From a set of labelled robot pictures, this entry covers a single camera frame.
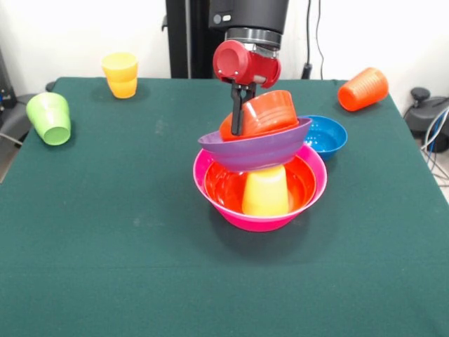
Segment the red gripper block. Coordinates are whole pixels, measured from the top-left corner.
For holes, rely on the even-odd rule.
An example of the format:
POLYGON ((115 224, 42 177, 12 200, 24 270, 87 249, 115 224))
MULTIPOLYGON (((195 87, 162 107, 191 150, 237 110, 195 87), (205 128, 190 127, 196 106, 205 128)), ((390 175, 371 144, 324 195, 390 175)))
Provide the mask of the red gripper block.
POLYGON ((270 88, 280 77, 281 63, 276 56, 265 56, 254 51, 255 44, 243 44, 236 40, 222 42, 213 55, 213 69, 220 81, 232 83, 233 100, 231 133, 240 136, 243 126, 241 95, 246 92, 244 101, 255 97, 257 84, 270 88))

